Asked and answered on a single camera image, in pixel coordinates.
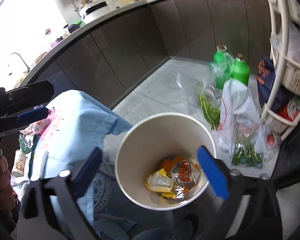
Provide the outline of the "person's left hand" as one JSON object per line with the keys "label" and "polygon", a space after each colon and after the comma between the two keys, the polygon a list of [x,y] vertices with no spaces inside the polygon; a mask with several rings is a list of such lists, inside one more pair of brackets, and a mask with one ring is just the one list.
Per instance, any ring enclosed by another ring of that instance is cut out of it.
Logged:
{"label": "person's left hand", "polygon": [[12,232],[15,228],[11,211],[16,206],[10,179],[11,173],[8,170],[8,162],[0,148],[0,223],[8,232]]}

